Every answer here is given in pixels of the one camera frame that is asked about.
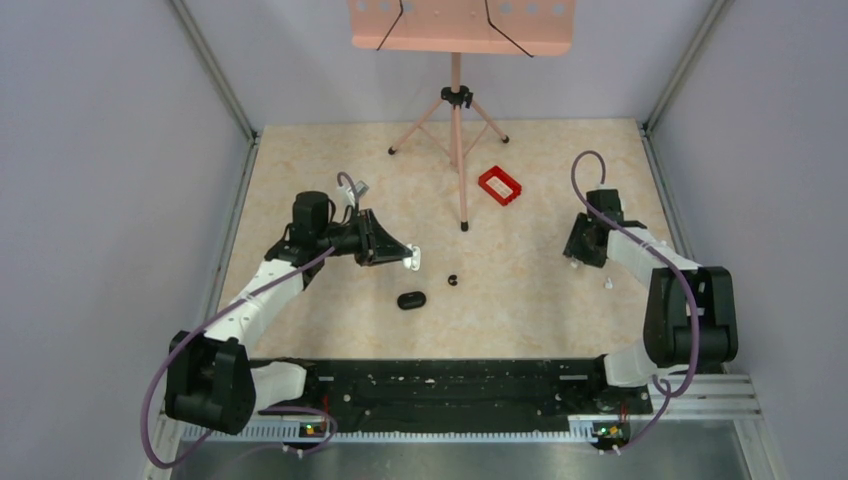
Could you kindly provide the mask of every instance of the white wall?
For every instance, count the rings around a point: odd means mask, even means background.
[[[187,3],[259,128],[413,120],[450,83],[447,54],[353,47],[342,0]],[[495,118],[645,120],[710,3],[578,0],[567,55],[466,55],[463,82]]]
[[[844,478],[848,3],[736,2],[657,134],[792,478]]]
[[[244,154],[165,1],[0,2],[0,478],[138,478]]]

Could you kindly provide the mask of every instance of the red basket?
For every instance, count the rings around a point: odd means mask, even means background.
[[[480,175],[477,185],[503,206],[521,195],[521,184],[497,165]]]

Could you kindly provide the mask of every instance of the black clamp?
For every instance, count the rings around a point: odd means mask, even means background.
[[[465,85],[460,85],[458,92],[452,91],[451,87],[445,87],[442,89],[442,100],[450,103],[454,107],[462,108],[462,104],[464,103],[465,108],[471,108],[471,102],[474,100],[474,94],[471,93],[471,90],[469,90]]]

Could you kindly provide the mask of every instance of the pink music stand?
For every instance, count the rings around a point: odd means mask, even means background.
[[[503,143],[509,137],[460,84],[462,53],[562,55],[571,48],[576,0],[348,0],[353,44],[359,48],[450,52],[451,85],[395,143],[389,154],[420,129],[451,159],[459,171],[460,228],[468,230],[465,156],[488,127]],[[451,105],[450,150],[422,124],[447,102]],[[486,126],[462,148],[462,106],[474,108]]]

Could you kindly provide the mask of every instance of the purple cable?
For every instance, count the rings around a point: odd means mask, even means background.
[[[353,194],[353,203],[356,204],[357,210],[359,209],[359,193],[356,191],[356,184],[353,182],[353,179],[350,178],[350,175],[347,172],[339,172],[336,174],[336,182],[339,186],[342,186],[342,178],[347,180],[348,185],[350,185],[350,191]]]
[[[309,450],[303,450],[304,456],[311,455],[313,453],[318,453],[321,450],[327,448],[327,445],[330,443],[330,440],[339,431],[339,424],[336,422],[335,418],[333,418],[329,413],[322,412],[321,410],[317,410],[317,409],[314,409],[314,408],[288,407],[288,406],[285,406],[285,407],[270,407],[270,408],[266,408],[265,410],[262,410],[260,413],[282,413],[282,414],[285,414],[285,413],[311,413],[313,415],[320,415],[320,416],[326,418],[327,421],[330,423],[330,435],[325,437],[324,440],[321,440],[321,442],[318,445],[315,445],[314,447],[310,448]],[[245,457],[249,457],[250,455],[253,455],[256,452],[261,452],[263,450],[270,450],[272,448],[273,449],[282,449],[280,444],[277,444],[277,443],[265,443],[265,444],[253,447],[250,450],[241,453],[236,458],[227,462],[227,464],[224,465],[224,467],[222,467],[220,470],[218,470],[218,472],[215,475],[210,477],[210,480],[218,478],[219,475],[221,475],[222,473],[224,473],[227,470],[229,470],[230,468],[232,468],[233,465],[240,462]],[[298,449],[296,449],[296,448],[288,448],[284,451],[296,455],[297,450]]]
[[[580,163],[580,160],[586,155],[594,155],[598,159],[598,161],[601,163],[601,183],[604,183],[606,181],[607,166],[606,162],[604,161],[604,157],[602,157],[601,154],[594,150],[586,150],[580,155],[577,155],[577,158],[574,159],[574,163],[571,164],[571,187],[574,189],[574,193],[577,195],[577,198],[583,205],[586,206],[586,208],[590,212],[592,212],[592,214],[598,217],[602,222],[606,223],[610,228],[621,232],[624,236],[636,242],[636,244],[640,246],[643,245],[644,242],[642,241],[642,239],[640,239],[633,233],[627,231],[626,229],[622,228],[621,225],[601,213],[601,211],[595,208],[591,203],[589,203],[586,200],[586,197],[583,196],[583,194],[580,192],[580,188],[577,187],[577,164]],[[659,259],[661,262],[665,263],[672,271],[672,273],[674,273],[674,276],[677,278],[677,281],[680,282],[680,285],[683,287],[683,293],[686,295],[686,301],[689,304],[689,311],[691,313],[692,318],[692,351],[689,354],[689,368],[686,370],[686,377],[683,379],[683,383],[680,384],[680,387],[678,387],[677,390],[672,392],[671,384],[666,380],[662,380],[663,384],[666,385],[666,388],[663,388],[660,385],[660,380],[656,375],[651,378],[654,383],[654,387],[661,394],[663,394],[663,396],[665,396],[665,401],[663,402],[662,407],[657,410],[657,413],[656,415],[654,415],[654,418],[652,418],[651,421],[648,422],[648,425],[646,425],[645,428],[642,429],[642,431],[640,431],[635,437],[633,437],[633,439],[630,440],[630,443],[628,445],[623,448],[620,448],[619,452],[627,450],[627,448],[634,445],[640,439],[643,438],[645,433],[657,423],[659,418],[668,409],[668,404],[671,399],[679,397],[686,392],[686,390],[689,388],[689,385],[692,384],[692,380],[695,378],[695,370],[698,368],[698,354],[700,352],[701,343],[701,326],[700,318],[698,317],[698,303],[697,301],[695,301],[695,292],[692,291],[692,287],[689,286],[689,282],[686,281],[686,277],[683,276],[683,272],[681,272],[680,269],[677,268],[671,260],[669,260],[665,255],[661,254],[650,245],[645,245],[645,249],[650,252],[651,255]]]
[[[329,257],[330,254],[333,253],[334,250],[335,249],[333,247],[328,248],[324,253],[322,253],[321,255],[318,255],[312,261],[306,263],[305,265],[303,265],[301,267],[298,267],[296,270],[291,271],[291,272],[283,275],[280,278],[277,278],[275,280],[272,280],[271,282],[266,283],[265,285],[263,285],[263,286],[257,288],[256,290],[250,292],[250,295],[255,297],[255,296],[267,291],[268,289],[276,287],[277,285],[285,282],[286,280],[294,277],[295,275],[303,273],[305,270],[309,270],[310,268],[314,267],[318,263],[324,261],[324,259]],[[212,430],[208,430],[206,433],[204,433],[203,436],[201,436],[196,442],[194,442],[194,444],[192,444],[185,452],[183,452],[183,454],[179,458],[175,459],[172,462],[165,462],[162,459],[160,459],[159,457],[157,457],[156,452],[153,451],[153,445],[150,444],[150,427],[148,425],[148,417],[150,415],[150,404],[153,403],[153,394],[156,392],[156,386],[162,380],[162,377],[165,376],[165,372],[168,371],[168,367],[170,367],[171,364],[174,363],[174,359],[176,359],[177,356],[183,350],[185,350],[185,347],[186,347],[186,345],[189,344],[189,342],[191,342],[192,340],[194,340],[195,337],[200,335],[206,329],[206,327],[208,327],[209,325],[211,325],[212,323],[214,323],[218,319],[222,318],[224,315],[232,312],[233,310],[235,310],[237,307],[239,307],[244,302],[245,302],[245,299],[240,298],[240,299],[236,300],[235,302],[227,305],[226,307],[224,307],[223,310],[216,313],[214,316],[212,316],[212,318],[210,318],[209,320],[206,320],[199,327],[195,328],[191,333],[186,335],[186,337],[183,338],[182,341],[180,341],[180,343],[178,343],[176,347],[174,347],[174,349],[171,351],[171,353],[168,354],[168,356],[165,358],[165,361],[162,362],[162,365],[160,365],[159,369],[156,370],[156,373],[153,374],[153,379],[150,381],[150,385],[147,386],[147,391],[144,393],[144,400],[141,403],[141,446],[144,448],[144,453],[147,455],[147,458],[150,460],[150,463],[152,463],[153,465],[156,465],[158,468],[161,468],[161,469],[164,470],[164,469],[175,467],[175,466],[179,465],[180,463],[182,463],[189,455],[194,453],[195,450],[197,450],[200,447],[200,445],[209,437],[209,435],[212,434]]]

